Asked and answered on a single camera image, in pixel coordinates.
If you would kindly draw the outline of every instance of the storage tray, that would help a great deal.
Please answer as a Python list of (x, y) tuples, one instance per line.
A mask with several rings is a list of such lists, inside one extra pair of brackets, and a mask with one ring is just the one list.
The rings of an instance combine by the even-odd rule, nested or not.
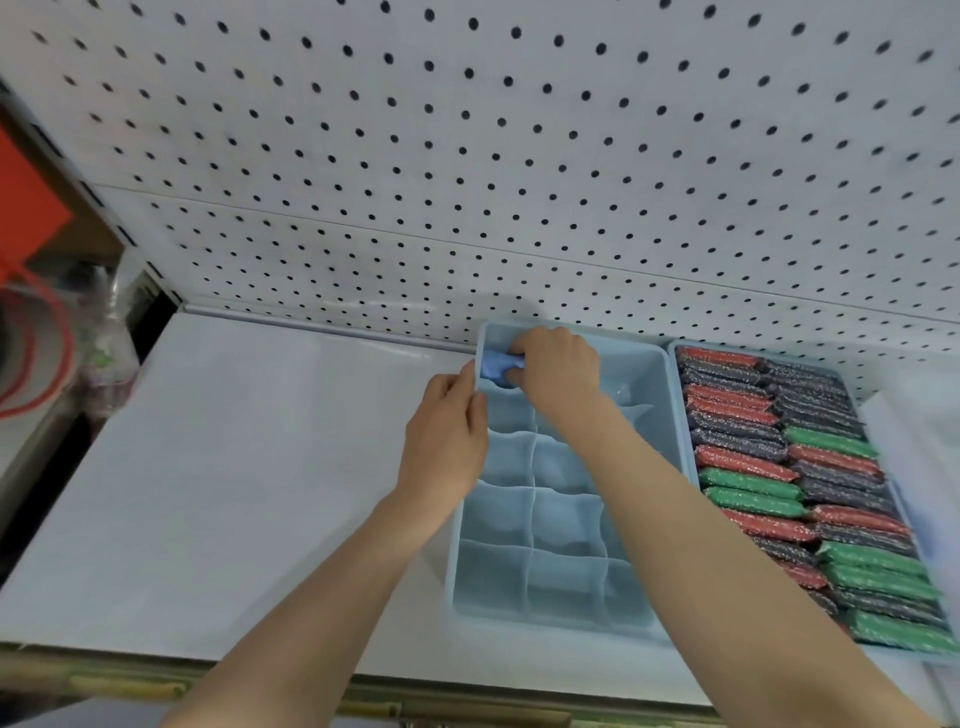
[[(532, 325), (487, 322), (478, 360)], [(600, 387), (657, 451), (696, 482), (685, 455), (679, 381), (657, 346), (588, 335)], [(461, 613), (662, 636), (587, 469), (519, 389), (477, 378), (488, 398), (490, 451), (454, 517), (446, 592)]]
[[(749, 348), (728, 347), (728, 346), (723, 346), (723, 345), (720, 345), (720, 344), (707, 344), (707, 343), (703, 343), (703, 342), (699, 342), (699, 341), (689, 341), (689, 340), (686, 340), (686, 339), (677, 339), (677, 340), (675, 340), (675, 341), (670, 342), (670, 344), (667, 346), (667, 352), (668, 352), (669, 355), (670, 355), (669, 378), (670, 378), (671, 382), (673, 382), (675, 389), (680, 392), (681, 406), (683, 406), (683, 385), (682, 385), (682, 383), (681, 383), (681, 381), (680, 381), (680, 372), (679, 372), (679, 367), (678, 367), (678, 362), (677, 362), (677, 348), (681, 348), (681, 347), (695, 347), (695, 348), (697, 348), (697, 349), (709, 349), (709, 350), (716, 351), (716, 352), (746, 353), (746, 354), (750, 354), (750, 355), (752, 355), (752, 356), (758, 356), (758, 357), (761, 357), (761, 358), (764, 358), (764, 359), (769, 359), (769, 360), (771, 360), (771, 361), (783, 361), (783, 362), (792, 363), (792, 364), (802, 364), (803, 366), (805, 366), (805, 367), (810, 367), (811, 369), (819, 369), (819, 370), (822, 370), (822, 371), (824, 371), (824, 372), (826, 372), (826, 373), (828, 373), (828, 374), (830, 374), (830, 375), (839, 377), (840, 380), (843, 381), (844, 387), (845, 387), (846, 390), (847, 390), (847, 395), (848, 395), (848, 397), (850, 397), (851, 402), (853, 402), (853, 404), (856, 405), (856, 399), (853, 397), (852, 390), (851, 390), (851, 387), (850, 387), (849, 383), (843, 378), (843, 376), (842, 376), (839, 372), (836, 372), (835, 370), (831, 369), (830, 367), (825, 367), (825, 366), (823, 366), (820, 362), (810, 361), (809, 359), (801, 358), (801, 357), (797, 357), (797, 356), (787, 356), (787, 355), (785, 355), (785, 354), (772, 354), (772, 353), (769, 353), (769, 352), (761, 352), (761, 351), (753, 350), (753, 349), (749, 349)], [(695, 464), (694, 459), (693, 459), (693, 445), (692, 445), (692, 443), (690, 442), (690, 430), (689, 430), (689, 426), (688, 426), (688, 423), (687, 423), (687, 420), (686, 420), (685, 410), (684, 410), (684, 417), (683, 417), (683, 421), (682, 421), (682, 423), (681, 423), (681, 427), (682, 427), (682, 429), (684, 430), (684, 437), (683, 437), (683, 450), (684, 450), (684, 453), (683, 453), (683, 457), (684, 457), (685, 460), (687, 460), (688, 462), (690, 462), (690, 463), (693, 464), (693, 470), (692, 470), (692, 472), (693, 472), (693, 481), (692, 481), (692, 482), (697, 482), (696, 464)], [(867, 439), (868, 439), (868, 440), (870, 439), (870, 430), (869, 430), (869, 429), (867, 429)], [(926, 561), (926, 556), (924, 555), (924, 543), (923, 543), (923, 540), (917, 538), (916, 528), (915, 528), (915, 526), (910, 522), (909, 502), (908, 502), (907, 498), (905, 497), (905, 494), (904, 494), (902, 488), (900, 487), (900, 485), (899, 485), (899, 484), (897, 483), (897, 481), (894, 480), (894, 479), (890, 476), (890, 474), (887, 472), (887, 469), (886, 469), (886, 467), (885, 467), (884, 464), (883, 464), (883, 455), (882, 455), (882, 453), (881, 453), (880, 456), (878, 457), (877, 462), (879, 463), (880, 467), (883, 469), (883, 471), (884, 471), (884, 473), (885, 473), (885, 475), (886, 475), (887, 482), (888, 482), (889, 485), (890, 485), (890, 494), (891, 494), (891, 496), (893, 497), (894, 503), (895, 503), (896, 506), (897, 506), (897, 511), (898, 511), (898, 513), (900, 514), (900, 519), (901, 519), (904, 523), (906, 523), (908, 526), (910, 526), (910, 529), (911, 529), (911, 531), (913, 532), (913, 535), (911, 536), (911, 538), (912, 538), (912, 540), (913, 540), (913, 542), (914, 542), (914, 546), (915, 546), (916, 549), (917, 549), (917, 554), (918, 554), (918, 556), (920, 557), (920, 560), (923, 561), (923, 562), (925, 562), (925, 561)], [(956, 624), (952, 624), (952, 625), (951, 625), (951, 627), (953, 628), (953, 633), (954, 633), (954, 635), (960, 634), (960, 632), (958, 632), (958, 630), (957, 630), (957, 627), (958, 627), (958, 626), (960, 626), (960, 625), (956, 625)], [(914, 652), (914, 651), (911, 651), (911, 650), (900, 649), (900, 648), (897, 648), (897, 647), (887, 647), (887, 646), (882, 646), (882, 645), (878, 645), (878, 644), (861, 644), (860, 646), (861, 646), (861, 647), (864, 649), (864, 651), (867, 652), (867, 654), (869, 654), (869, 655), (890, 655), (890, 656), (896, 656), (896, 657), (900, 657), (900, 658), (907, 657), (907, 658), (910, 658), (910, 659), (912, 659), (912, 660), (918, 660), (918, 661), (921, 661), (921, 662), (937, 663), (937, 664), (945, 664), (945, 665), (956, 665), (956, 664), (960, 663), (960, 655), (957, 655), (957, 654), (938, 654), (938, 653), (934, 653), (934, 652)]]

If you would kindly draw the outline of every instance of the hand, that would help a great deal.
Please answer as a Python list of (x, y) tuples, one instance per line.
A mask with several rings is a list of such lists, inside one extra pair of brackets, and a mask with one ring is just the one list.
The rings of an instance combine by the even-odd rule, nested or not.
[(471, 359), (460, 374), (427, 383), (407, 423), (396, 493), (445, 519), (476, 485), (486, 457), (487, 398), (473, 392)]
[(600, 355), (568, 328), (531, 328), (514, 340), (510, 352), (524, 354), (525, 363), (523, 369), (509, 370), (507, 381), (557, 429), (582, 416), (600, 392)]

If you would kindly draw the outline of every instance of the blue cloth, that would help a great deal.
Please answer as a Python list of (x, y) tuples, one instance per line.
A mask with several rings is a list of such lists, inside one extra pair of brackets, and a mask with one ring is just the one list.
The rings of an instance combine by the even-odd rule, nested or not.
[(500, 387), (512, 387), (503, 376), (510, 369), (523, 369), (523, 356), (515, 353), (484, 351), (480, 360), (480, 376)]

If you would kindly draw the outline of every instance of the red wire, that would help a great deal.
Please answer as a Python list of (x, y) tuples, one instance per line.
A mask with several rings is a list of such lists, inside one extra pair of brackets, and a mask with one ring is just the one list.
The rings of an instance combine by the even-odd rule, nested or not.
[[(40, 278), (35, 276), (33, 273), (28, 271), (23, 265), (19, 263), (10, 263), (7, 260), (4, 260), (0, 255), (0, 267), (6, 267), (8, 270), (13, 271), (18, 276), (23, 278), (36, 292), (37, 294), (50, 306), (50, 310), (54, 316), (54, 323), (57, 325), (57, 330), (60, 333), (60, 337), (63, 339), (63, 347), (60, 350), (60, 362), (57, 364), (57, 370), (54, 372), (54, 377), (46, 388), (36, 395), (32, 400), (19, 404), (16, 407), (9, 407), (8, 409), (0, 410), (0, 420), (5, 420), (10, 417), (16, 417), (17, 415), (22, 415), (25, 412), (29, 412), (32, 409), (36, 409), (41, 404), (53, 397), (62, 387), (63, 383), (66, 381), (67, 376), (70, 374), (70, 363), (73, 360), (73, 332), (70, 329), (70, 317), (66, 312), (66, 308), (60, 302), (60, 299), (54, 294), (52, 290), (44, 283)], [(29, 335), (24, 333), (28, 337), (30, 344), (34, 340), (32, 333)], [(28, 346), (27, 351), (30, 352), (30, 361), (29, 367), (21, 364), (21, 371), (17, 374), (16, 379), (23, 379), (19, 381), (17, 388), (22, 387), (24, 381), (29, 376), (31, 369), (33, 368), (33, 359), (34, 354), (31, 349), (35, 345)], [(27, 352), (24, 353), (24, 362), (27, 362)], [(16, 390), (7, 391), (3, 393), (3, 397), (0, 398), (0, 401), (8, 398)]]
[(7, 389), (0, 394), (0, 402), (5, 402), (20, 391), (20, 388), (30, 378), (30, 373), (34, 370), (36, 337), (34, 336), (34, 327), (20, 308), (20, 301), (16, 296), (9, 291), (0, 291), (0, 297), (7, 303), (7, 312), (11, 314), (12, 323), (23, 340), (23, 359), (20, 362), (20, 370)]

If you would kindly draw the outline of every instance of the white surface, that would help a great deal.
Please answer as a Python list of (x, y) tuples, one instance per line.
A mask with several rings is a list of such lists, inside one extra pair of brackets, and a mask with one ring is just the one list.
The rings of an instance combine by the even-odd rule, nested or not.
[[(890, 372), (884, 391), (861, 408), (872, 442), (883, 452), (887, 472), (909, 498), (909, 516), (924, 562), (943, 592), (954, 632), (960, 631), (960, 367)], [(960, 719), (960, 667), (930, 668)]]
[[(0, 591), (0, 640), (220, 658), (392, 485), (423, 384), (466, 358), (178, 314)], [(707, 703), (673, 649), (451, 614), (447, 539), (360, 672)], [(879, 663), (943, 715), (922, 666)]]
[[(489, 305), (537, 309), (864, 364), (865, 392), (880, 356), (956, 353), (957, 4), (732, 0), (714, 14), (708, 0), (432, 5), (428, 22), (430, 4), (396, 1), (384, 12), (356, 0), (61, 0), (42, 10), (13, 0), (0, 68), (190, 303), (239, 297), (258, 312), (327, 313), (373, 330), (406, 319), (419, 325), (412, 335), (469, 342), (461, 329)], [(169, 209), (140, 214), (152, 200), (142, 193)], [(172, 220), (181, 205), (188, 215)], [(228, 212), (209, 205), (232, 206), (259, 232), (199, 225), (198, 211)], [(261, 212), (289, 217), (268, 229)], [(289, 226), (312, 221), (350, 226), (304, 243), (314, 255), (348, 251), (348, 234), (421, 239), (404, 271), (362, 292), (353, 270), (381, 275), (367, 257), (333, 266), (319, 291), (305, 285), (316, 268), (267, 281), (281, 259), (293, 266)], [(439, 241), (508, 258), (504, 270), (528, 283), (440, 261), (424, 249)], [(399, 279), (414, 271), (429, 290), (409, 283), (401, 298)], [(577, 273), (609, 280), (563, 286)], [(638, 274), (658, 292), (677, 288), (657, 301), (666, 307), (624, 282)], [(287, 282), (309, 295), (292, 299)]]

